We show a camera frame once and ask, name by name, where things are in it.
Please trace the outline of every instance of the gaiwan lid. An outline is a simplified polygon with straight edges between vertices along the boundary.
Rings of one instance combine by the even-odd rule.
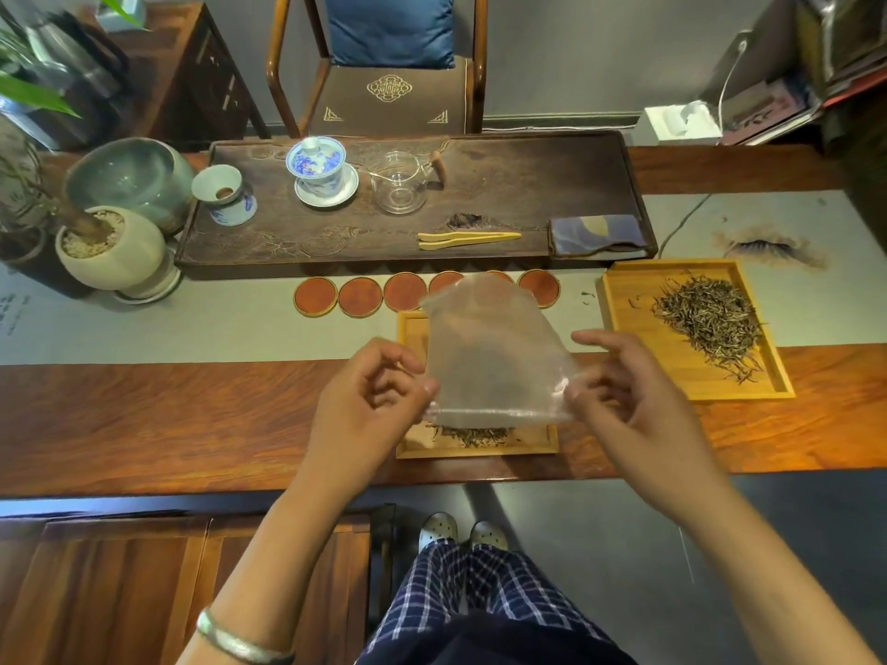
[[[345,165],[345,148],[332,137],[306,137],[286,155],[286,169],[304,180],[316,180]]]

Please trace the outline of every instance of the baseboard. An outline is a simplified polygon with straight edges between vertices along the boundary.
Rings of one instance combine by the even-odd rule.
[[[483,117],[484,130],[524,130],[532,128],[631,128],[640,118],[639,111],[604,111],[585,114],[500,114]],[[268,123],[273,136],[288,137],[286,126]],[[250,124],[245,137],[255,135]]]

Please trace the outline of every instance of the silver bangle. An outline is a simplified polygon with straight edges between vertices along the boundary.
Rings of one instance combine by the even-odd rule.
[[[197,617],[197,631],[213,647],[248,665],[291,665],[295,660],[295,652],[281,653],[257,647],[246,639],[230,634],[213,621],[209,615],[209,607],[201,611]]]

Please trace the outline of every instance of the kettle handle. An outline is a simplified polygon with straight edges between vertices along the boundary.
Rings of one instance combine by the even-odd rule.
[[[90,35],[96,42],[98,42],[103,47],[105,47],[108,50],[108,52],[110,54],[112,54],[117,59],[117,62],[119,63],[119,65],[117,65],[117,66],[103,65],[103,67],[105,67],[105,69],[110,69],[110,70],[117,69],[120,72],[122,72],[123,74],[126,74],[129,72],[129,56],[127,54],[123,53],[123,49],[121,49],[119,46],[117,46],[116,43],[112,42],[108,38],[108,36],[105,34],[105,32],[101,32],[100,30],[92,27],[91,25],[83,24],[82,27],[83,27],[83,30],[88,35]],[[100,58],[98,58],[98,56],[94,56],[94,57],[96,58],[96,60],[99,63],[103,62]],[[102,58],[105,58],[105,62],[107,61],[107,57],[105,55],[102,55]]]

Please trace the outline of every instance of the embroidered emblem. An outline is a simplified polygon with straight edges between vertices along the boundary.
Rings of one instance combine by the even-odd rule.
[[[366,90],[382,100],[383,103],[393,103],[394,100],[412,91],[413,87],[396,74],[386,74],[384,77],[379,77],[368,83]]]

